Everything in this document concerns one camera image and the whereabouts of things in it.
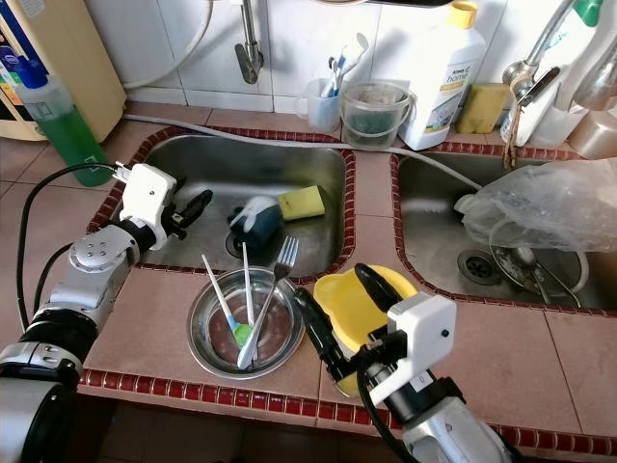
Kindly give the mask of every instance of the steel bowl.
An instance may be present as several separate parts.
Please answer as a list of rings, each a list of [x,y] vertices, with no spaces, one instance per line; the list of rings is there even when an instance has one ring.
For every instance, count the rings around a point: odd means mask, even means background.
[[[272,287],[274,274],[260,267],[251,267],[249,272],[257,319]],[[247,323],[244,270],[228,272],[217,282],[235,320]],[[240,349],[214,288],[205,286],[193,303],[187,324],[189,347],[195,360],[211,373],[229,379],[254,379],[279,368],[298,348],[305,332],[302,315],[293,297],[294,290],[294,285],[287,279],[277,285],[259,334],[257,359],[242,370],[236,365]]]

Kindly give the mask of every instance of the stainless steel sink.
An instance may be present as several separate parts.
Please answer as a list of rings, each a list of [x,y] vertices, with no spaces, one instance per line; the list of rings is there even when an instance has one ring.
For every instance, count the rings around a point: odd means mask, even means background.
[[[291,273],[307,277],[325,271],[338,259],[343,244],[345,162],[335,150],[265,147],[201,135],[182,135],[152,149],[146,162],[185,183],[175,198],[178,209],[210,189],[214,196],[184,241],[171,239],[164,249],[142,261],[203,267],[201,253],[213,268],[242,268],[242,255],[229,236],[228,217],[253,196],[319,185],[326,214],[285,223],[268,245],[250,255],[251,265],[270,266],[286,234],[300,239]]]
[[[501,159],[496,156],[443,152],[429,155],[482,185],[504,175]],[[541,162],[519,159],[520,167],[528,164]],[[411,158],[401,162],[399,187],[405,255],[427,282],[452,293],[542,302],[539,295],[520,290],[506,278],[499,278],[501,274],[490,258],[489,247],[468,237],[461,223],[462,215],[455,212],[453,206],[461,196],[473,193],[472,189],[460,180]],[[536,255],[566,284],[573,286],[576,283],[580,267],[573,253],[539,250]],[[465,273],[459,268],[459,256],[462,256],[462,263],[469,266]],[[587,257],[589,280],[578,293],[582,306],[617,309],[617,285],[614,284],[617,253],[588,253]],[[477,279],[473,281],[474,276],[482,278],[483,284]],[[572,299],[565,296],[555,297],[552,302],[568,307],[574,305]]]

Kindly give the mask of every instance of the dish soap bottle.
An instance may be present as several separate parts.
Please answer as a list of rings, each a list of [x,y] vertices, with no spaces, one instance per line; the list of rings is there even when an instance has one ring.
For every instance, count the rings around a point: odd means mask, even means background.
[[[416,113],[398,130],[413,150],[424,150],[445,141],[459,101],[486,52],[486,42],[473,29],[478,7],[454,2],[444,26],[433,30],[419,53],[418,71],[411,78]]]
[[[15,90],[28,113],[37,122],[68,166],[85,162],[108,163],[105,153],[79,114],[67,88],[58,79],[47,78],[40,63],[17,58],[15,70],[22,85]],[[111,178],[112,172],[93,167],[74,172],[84,186],[98,186]]]

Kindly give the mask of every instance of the bottle cap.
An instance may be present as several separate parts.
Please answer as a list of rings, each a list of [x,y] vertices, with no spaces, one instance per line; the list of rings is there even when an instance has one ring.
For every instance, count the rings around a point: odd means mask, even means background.
[[[577,11],[582,22],[587,27],[596,27],[600,18],[600,8],[604,0],[578,0],[575,3]]]
[[[469,29],[475,22],[478,6],[473,2],[454,2],[450,6],[446,24],[459,29]]]
[[[14,70],[21,83],[28,89],[37,89],[47,83],[45,70],[37,60],[28,60],[25,56],[19,56]]]

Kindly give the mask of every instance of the metal fork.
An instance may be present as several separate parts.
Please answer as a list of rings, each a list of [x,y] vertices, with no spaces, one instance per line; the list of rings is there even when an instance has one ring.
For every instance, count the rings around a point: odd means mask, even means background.
[[[242,346],[242,349],[240,349],[237,363],[238,368],[240,369],[245,369],[246,367],[248,367],[251,359],[253,358],[253,354],[257,347],[257,341],[259,340],[259,332],[261,331],[261,325],[263,324],[263,320],[266,317],[268,308],[270,307],[270,302],[272,301],[274,291],[277,288],[279,281],[289,275],[291,269],[293,268],[293,265],[296,263],[296,258],[298,257],[298,246],[298,238],[294,238],[291,236],[287,236],[282,244],[279,258],[277,259],[277,263],[275,263],[274,265],[274,282],[272,283],[272,288],[270,289],[270,292],[268,292],[266,301],[261,307],[259,316],[255,321],[255,325],[253,325],[253,330],[251,331],[249,337]]]

